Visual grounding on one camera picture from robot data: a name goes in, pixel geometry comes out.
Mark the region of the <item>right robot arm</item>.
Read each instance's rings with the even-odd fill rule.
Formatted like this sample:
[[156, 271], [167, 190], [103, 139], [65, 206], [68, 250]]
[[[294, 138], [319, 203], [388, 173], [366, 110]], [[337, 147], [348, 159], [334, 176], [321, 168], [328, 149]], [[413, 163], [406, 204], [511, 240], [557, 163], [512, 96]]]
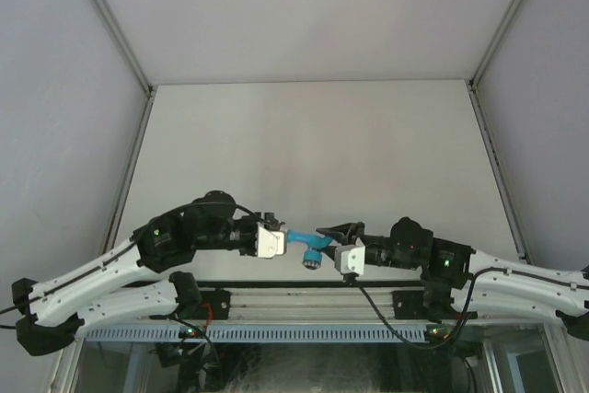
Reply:
[[362, 247], [368, 266], [417, 271], [428, 320], [464, 324], [484, 313], [556, 323], [570, 336], [588, 338], [588, 270], [563, 271], [503, 260], [436, 237], [416, 221], [400, 218], [386, 236], [368, 235], [364, 223], [318, 229], [347, 247]]

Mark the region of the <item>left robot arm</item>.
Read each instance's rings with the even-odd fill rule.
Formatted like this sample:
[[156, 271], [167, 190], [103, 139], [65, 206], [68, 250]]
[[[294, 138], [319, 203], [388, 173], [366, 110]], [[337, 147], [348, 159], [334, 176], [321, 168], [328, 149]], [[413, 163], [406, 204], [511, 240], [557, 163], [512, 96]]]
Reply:
[[60, 351], [91, 330], [144, 317], [194, 318], [202, 294], [183, 266], [202, 250], [236, 250], [272, 259], [287, 231], [272, 213], [254, 213], [223, 191], [210, 191], [152, 218], [96, 259], [46, 282], [12, 284], [21, 314], [17, 342], [31, 356]]

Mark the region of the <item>blue water faucet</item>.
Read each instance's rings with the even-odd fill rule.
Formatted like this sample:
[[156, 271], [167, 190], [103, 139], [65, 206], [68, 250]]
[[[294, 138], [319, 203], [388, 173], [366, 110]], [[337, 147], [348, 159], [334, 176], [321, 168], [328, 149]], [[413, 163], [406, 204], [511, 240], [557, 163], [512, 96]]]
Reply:
[[329, 237], [323, 237], [315, 234], [308, 234], [289, 230], [289, 242], [288, 243], [300, 243], [306, 246], [306, 250], [303, 254], [302, 264], [310, 270], [318, 270], [322, 263], [322, 251], [325, 247], [331, 244], [332, 239]]

